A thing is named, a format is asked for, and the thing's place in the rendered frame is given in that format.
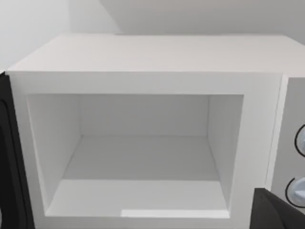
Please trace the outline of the pale microwave oven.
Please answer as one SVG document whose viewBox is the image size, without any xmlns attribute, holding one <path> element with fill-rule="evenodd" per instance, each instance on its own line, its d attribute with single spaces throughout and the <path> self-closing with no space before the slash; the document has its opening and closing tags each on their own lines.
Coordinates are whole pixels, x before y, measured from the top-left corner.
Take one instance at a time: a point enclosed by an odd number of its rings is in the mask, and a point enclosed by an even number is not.
<svg viewBox="0 0 305 229">
<path fill-rule="evenodd" d="M 3 72 L 35 229 L 249 229 L 305 177 L 288 37 L 64 34 Z"/>
</svg>

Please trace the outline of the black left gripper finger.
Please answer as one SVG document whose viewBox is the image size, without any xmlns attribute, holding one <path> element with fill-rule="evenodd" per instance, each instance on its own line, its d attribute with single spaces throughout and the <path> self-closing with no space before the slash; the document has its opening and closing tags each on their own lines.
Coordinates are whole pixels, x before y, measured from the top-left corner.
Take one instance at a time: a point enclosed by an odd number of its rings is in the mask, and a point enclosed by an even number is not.
<svg viewBox="0 0 305 229">
<path fill-rule="evenodd" d="M 265 188 L 255 188 L 249 229 L 305 229 L 305 214 Z"/>
</svg>

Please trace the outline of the pale grey microwave knob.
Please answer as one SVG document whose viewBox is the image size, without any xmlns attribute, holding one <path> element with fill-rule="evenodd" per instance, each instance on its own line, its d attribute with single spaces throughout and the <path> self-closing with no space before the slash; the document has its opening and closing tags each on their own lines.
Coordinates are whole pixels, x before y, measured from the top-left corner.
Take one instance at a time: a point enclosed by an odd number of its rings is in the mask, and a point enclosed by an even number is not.
<svg viewBox="0 0 305 229">
<path fill-rule="evenodd" d="M 305 124 L 297 130 L 294 145 L 298 154 L 305 157 Z"/>
<path fill-rule="evenodd" d="M 305 209 L 305 177 L 294 177 L 288 182 L 285 198 L 295 208 Z"/>
</svg>

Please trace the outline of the black microwave door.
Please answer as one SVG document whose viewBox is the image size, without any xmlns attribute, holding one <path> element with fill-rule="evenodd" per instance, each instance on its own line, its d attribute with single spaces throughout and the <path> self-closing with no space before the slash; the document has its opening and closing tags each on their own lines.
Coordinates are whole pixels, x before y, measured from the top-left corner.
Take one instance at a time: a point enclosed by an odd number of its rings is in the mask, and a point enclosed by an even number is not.
<svg viewBox="0 0 305 229">
<path fill-rule="evenodd" d="M 0 73 L 0 229 L 35 229 L 10 77 Z"/>
</svg>

